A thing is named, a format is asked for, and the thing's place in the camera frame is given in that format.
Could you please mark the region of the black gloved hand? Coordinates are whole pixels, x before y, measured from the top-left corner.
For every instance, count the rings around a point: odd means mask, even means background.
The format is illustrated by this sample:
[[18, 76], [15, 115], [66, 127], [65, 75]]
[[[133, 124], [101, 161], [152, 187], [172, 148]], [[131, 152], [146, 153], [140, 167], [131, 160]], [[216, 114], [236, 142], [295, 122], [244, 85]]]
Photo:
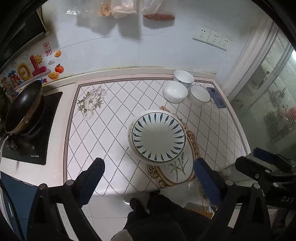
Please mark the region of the black gloved hand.
[[129, 201], [132, 212], [123, 228], [132, 240], [203, 240], [211, 220], [185, 209], [159, 191], [151, 192], [147, 205], [137, 198]]

